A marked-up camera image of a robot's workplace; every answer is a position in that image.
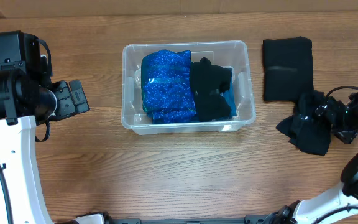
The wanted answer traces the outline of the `large black garment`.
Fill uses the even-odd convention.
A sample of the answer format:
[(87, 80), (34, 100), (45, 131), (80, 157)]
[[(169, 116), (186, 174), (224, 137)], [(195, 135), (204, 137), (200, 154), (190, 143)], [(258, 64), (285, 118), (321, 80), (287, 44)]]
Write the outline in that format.
[(297, 101), (314, 90), (312, 41), (306, 37), (262, 43), (264, 101)]

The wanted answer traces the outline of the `dark blue jeans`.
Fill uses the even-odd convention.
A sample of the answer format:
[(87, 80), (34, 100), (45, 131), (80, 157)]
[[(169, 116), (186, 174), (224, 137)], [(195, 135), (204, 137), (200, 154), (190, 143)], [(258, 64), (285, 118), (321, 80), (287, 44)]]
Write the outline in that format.
[(230, 106), (231, 112), (228, 116), (228, 118), (232, 118), (234, 116), (237, 116), (237, 108), (234, 101), (234, 90), (233, 88), (230, 88), (229, 90), (225, 91), (222, 94), (223, 98), (226, 100), (226, 103)]

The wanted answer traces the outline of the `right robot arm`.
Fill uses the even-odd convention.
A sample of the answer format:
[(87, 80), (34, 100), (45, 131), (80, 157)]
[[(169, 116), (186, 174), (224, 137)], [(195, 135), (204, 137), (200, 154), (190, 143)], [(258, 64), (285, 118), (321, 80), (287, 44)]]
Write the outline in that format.
[[(299, 96), (292, 116), (277, 125), (300, 151), (323, 156), (331, 136), (350, 144), (358, 135), (358, 87), (352, 87), (349, 103), (316, 90)], [(343, 169), (340, 182), (319, 196), (283, 206), (264, 223), (334, 223), (358, 215), (358, 153)]]

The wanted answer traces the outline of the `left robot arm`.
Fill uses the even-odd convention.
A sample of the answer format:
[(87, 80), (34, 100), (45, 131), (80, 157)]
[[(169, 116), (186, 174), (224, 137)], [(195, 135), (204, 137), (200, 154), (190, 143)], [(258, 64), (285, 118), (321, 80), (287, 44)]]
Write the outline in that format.
[(79, 80), (52, 82), (44, 40), (21, 31), (0, 32), (0, 223), (50, 223), (35, 145), (38, 125), (85, 113)]

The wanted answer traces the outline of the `small black garment bundle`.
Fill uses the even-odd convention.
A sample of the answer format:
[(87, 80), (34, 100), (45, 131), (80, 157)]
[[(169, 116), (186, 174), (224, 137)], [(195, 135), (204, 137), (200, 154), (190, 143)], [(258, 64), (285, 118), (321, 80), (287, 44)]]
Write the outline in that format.
[(206, 57), (191, 64), (190, 87), (199, 121), (230, 116), (232, 109), (222, 94), (230, 89), (231, 79), (230, 69), (213, 65)]

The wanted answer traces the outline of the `blue green sequin garment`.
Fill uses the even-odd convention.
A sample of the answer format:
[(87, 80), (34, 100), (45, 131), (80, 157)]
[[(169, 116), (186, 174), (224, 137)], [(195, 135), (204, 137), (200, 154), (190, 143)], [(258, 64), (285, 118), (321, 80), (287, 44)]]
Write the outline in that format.
[(190, 68), (189, 50), (163, 49), (142, 59), (142, 107), (154, 124), (187, 123), (195, 118)]

